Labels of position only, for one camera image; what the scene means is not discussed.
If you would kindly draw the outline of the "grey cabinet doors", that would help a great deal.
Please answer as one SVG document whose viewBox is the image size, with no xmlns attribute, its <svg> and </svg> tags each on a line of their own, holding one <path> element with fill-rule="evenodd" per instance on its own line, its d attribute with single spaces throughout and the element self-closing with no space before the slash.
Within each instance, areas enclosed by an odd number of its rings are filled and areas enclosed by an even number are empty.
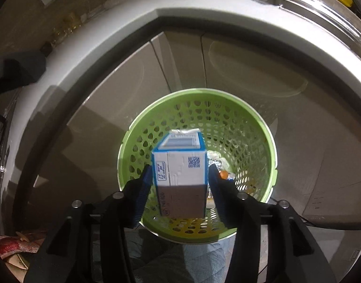
<svg viewBox="0 0 361 283">
<path fill-rule="evenodd" d="M 316 226 L 361 229 L 361 109 L 335 74 L 253 40 L 176 30 L 72 109 L 39 170 L 28 223 L 50 223 L 74 198 L 105 198 L 175 129 L 199 129 L 221 172 L 257 199 L 286 199 Z"/>
</svg>

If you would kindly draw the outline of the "amber glass pair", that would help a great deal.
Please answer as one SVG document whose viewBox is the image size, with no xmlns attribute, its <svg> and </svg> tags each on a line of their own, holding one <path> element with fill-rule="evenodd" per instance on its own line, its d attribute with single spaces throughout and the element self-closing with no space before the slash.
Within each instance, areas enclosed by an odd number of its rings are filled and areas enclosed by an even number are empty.
<svg viewBox="0 0 361 283">
<path fill-rule="evenodd" d="M 78 15 L 74 12 L 69 13 L 62 23 L 53 29 L 51 43 L 53 46 L 60 44 L 62 41 L 78 30 L 88 19 L 86 13 Z"/>
</svg>

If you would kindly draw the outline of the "steel kitchen sink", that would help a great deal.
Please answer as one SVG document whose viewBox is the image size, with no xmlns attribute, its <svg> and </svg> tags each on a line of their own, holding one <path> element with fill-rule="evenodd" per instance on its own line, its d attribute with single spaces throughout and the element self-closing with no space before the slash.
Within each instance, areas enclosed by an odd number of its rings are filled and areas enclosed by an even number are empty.
<svg viewBox="0 0 361 283">
<path fill-rule="evenodd" d="M 278 6 L 317 25 L 339 38 L 352 50 L 361 51 L 361 19 L 338 0 L 252 0 Z"/>
</svg>

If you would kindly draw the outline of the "blue white milk carton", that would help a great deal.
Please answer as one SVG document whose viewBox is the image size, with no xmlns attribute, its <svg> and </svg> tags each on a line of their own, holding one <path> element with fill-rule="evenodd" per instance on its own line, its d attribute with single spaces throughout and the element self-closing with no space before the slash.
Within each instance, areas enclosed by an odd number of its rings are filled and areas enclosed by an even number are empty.
<svg viewBox="0 0 361 283">
<path fill-rule="evenodd" d="M 205 216 L 208 159 L 200 129 L 169 131 L 152 150 L 152 167 L 162 216 Z"/>
</svg>

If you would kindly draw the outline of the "aluminium foil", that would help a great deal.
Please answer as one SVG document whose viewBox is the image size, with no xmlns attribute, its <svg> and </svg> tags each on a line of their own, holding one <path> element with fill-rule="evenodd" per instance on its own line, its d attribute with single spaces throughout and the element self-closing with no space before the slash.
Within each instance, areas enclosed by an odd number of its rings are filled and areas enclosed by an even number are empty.
<svg viewBox="0 0 361 283">
<path fill-rule="evenodd" d="M 207 151 L 208 165 L 215 165 L 219 171 L 219 175 L 222 179 L 228 181 L 234 181 L 236 174 L 233 172 L 232 166 L 228 163 L 227 159 L 222 156 L 218 151 Z"/>
</svg>

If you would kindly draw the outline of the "green perforated trash basket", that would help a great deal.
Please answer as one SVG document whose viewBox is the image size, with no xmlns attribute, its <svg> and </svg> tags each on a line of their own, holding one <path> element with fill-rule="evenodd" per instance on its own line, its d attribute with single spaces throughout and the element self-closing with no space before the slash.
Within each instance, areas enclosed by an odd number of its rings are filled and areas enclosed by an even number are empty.
<svg viewBox="0 0 361 283">
<path fill-rule="evenodd" d="M 210 166 L 263 203 L 278 175 L 276 145 L 264 118 L 242 99 L 208 88 L 177 91 L 144 109 L 122 139 L 117 164 L 121 187 L 152 167 L 139 222 L 178 243 L 212 243 L 236 233 L 223 224 L 210 197 Z"/>
</svg>

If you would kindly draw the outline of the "clear plastic wrap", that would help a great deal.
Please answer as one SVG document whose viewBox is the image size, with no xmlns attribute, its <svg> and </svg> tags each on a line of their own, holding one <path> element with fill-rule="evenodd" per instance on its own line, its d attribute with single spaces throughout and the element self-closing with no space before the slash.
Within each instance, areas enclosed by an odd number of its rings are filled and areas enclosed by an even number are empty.
<svg viewBox="0 0 361 283">
<path fill-rule="evenodd" d="M 110 9 L 115 6 L 118 6 L 120 4 L 123 4 L 127 2 L 128 0 L 106 0 L 106 2 L 103 4 L 105 9 Z"/>
</svg>

